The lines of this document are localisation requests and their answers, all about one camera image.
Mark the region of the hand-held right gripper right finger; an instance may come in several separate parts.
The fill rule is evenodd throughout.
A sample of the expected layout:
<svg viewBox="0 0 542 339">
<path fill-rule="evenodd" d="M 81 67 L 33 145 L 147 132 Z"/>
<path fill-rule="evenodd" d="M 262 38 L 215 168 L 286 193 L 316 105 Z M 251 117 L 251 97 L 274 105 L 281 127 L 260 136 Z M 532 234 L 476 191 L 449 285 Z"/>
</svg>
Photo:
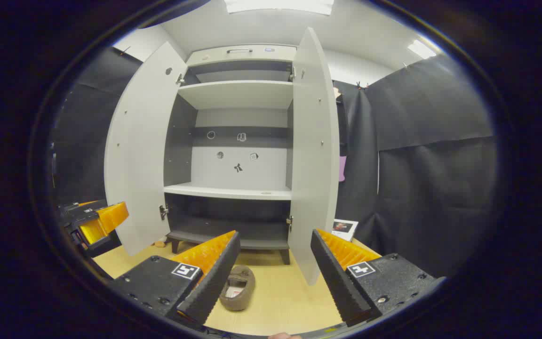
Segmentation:
<svg viewBox="0 0 542 339">
<path fill-rule="evenodd" d="M 445 280 L 400 254 L 380 256 L 320 229 L 312 232 L 311 251 L 347 326 L 397 313 Z"/>
</svg>

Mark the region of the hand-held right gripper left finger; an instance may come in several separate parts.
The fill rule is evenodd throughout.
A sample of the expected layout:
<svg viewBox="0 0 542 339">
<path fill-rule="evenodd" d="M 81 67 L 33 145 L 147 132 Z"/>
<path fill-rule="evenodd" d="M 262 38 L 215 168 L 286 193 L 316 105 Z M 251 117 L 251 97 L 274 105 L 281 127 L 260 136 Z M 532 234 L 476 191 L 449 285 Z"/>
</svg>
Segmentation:
<svg viewBox="0 0 542 339">
<path fill-rule="evenodd" d="M 202 326 L 239 255 L 240 236 L 229 231 L 171 259 L 151 256 L 110 283 L 116 294 L 157 317 Z"/>
</svg>

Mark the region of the brown plush shoe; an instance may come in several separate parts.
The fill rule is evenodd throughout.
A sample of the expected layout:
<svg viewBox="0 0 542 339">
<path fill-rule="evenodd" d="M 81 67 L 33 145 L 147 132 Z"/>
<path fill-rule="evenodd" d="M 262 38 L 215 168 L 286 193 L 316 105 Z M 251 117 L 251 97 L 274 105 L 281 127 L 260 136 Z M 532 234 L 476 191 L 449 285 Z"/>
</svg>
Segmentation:
<svg viewBox="0 0 542 339">
<path fill-rule="evenodd" d="M 229 311 L 243 311 L 249 306 L 255 287 L 254 272 L 247 266 L 235 266 L 224 283 L 219 301 Z"/>
</svg>

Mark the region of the light grey cabinet door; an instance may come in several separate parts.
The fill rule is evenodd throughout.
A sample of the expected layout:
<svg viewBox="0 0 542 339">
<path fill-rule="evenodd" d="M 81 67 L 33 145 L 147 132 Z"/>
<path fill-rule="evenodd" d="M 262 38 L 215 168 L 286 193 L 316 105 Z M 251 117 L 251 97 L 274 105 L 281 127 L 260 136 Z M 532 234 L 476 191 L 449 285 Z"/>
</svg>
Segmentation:
<svg viewBox="0 0 542 339">
<path fill-rule="evenodd" d="M 109 204 L 123 202 L 128 217 L 117 228 L 129 256 L 167 232 L 164 153 L 168 123 L 187 64 L 167 41 L 140 65 L 112 114 L 104 151 L 104 189 Z"/>
<path fill-rule="evenodd" d="M 304 280 L 317 283 L 320 270 L 311 249 L 314 230 L 331 230 L 339 182 L 339 123 L 325 52 L 305 29 L 293 79 L 291 230 L 288 246 Z"/>
</svg>

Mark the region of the black backdrop cloth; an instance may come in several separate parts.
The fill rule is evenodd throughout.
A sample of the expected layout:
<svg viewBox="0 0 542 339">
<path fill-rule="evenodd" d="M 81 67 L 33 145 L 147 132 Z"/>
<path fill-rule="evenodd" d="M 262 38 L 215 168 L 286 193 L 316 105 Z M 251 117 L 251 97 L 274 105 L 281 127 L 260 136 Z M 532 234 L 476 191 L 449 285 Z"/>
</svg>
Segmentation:
<svg viewBox="0 0 542 339">
<path fill-rule="evenodd" d="M 120 87 L 137 71 L 107 51 L 67 94 L 52 132 L 59 202 L 105 198 L 104 152 Z M 357 221 L 355 237 L 424 271 L 453 275 L 486 229 L 497 176 L 488 110 L 468 77 L 439 55 L 360 89 L 341 81 L 341 163 L 334 217 Z"/>
</svg>

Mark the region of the small ceiling light panel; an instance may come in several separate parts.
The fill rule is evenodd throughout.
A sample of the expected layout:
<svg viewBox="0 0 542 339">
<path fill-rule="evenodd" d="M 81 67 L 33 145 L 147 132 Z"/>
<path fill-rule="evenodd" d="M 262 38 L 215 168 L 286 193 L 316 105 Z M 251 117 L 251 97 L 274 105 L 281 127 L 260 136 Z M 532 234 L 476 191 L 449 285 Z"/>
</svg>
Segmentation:
<svg viewBox="0 0 542 339">
<path fill-rule="evenodd" d="M 409 44 L 408 50 L 422 59 L 428 59 L 437 55 L 435 51 L 419 40 L 414 40 L 413 43 Z"/>
</svg>

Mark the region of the large ceiling light panel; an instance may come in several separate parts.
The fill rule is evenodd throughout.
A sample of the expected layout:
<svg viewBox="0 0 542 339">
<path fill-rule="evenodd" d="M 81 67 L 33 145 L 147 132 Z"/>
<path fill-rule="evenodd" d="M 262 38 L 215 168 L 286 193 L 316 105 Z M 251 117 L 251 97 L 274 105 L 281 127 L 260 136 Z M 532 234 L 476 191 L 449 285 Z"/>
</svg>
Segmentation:
<svg viewBox="0 0 542 339">
<path fill-rule="evenodd" d="M 257 10 L 292 10 L 329 16 L 334 0 L 223 0 L 228 13 Z"/>
</svg>

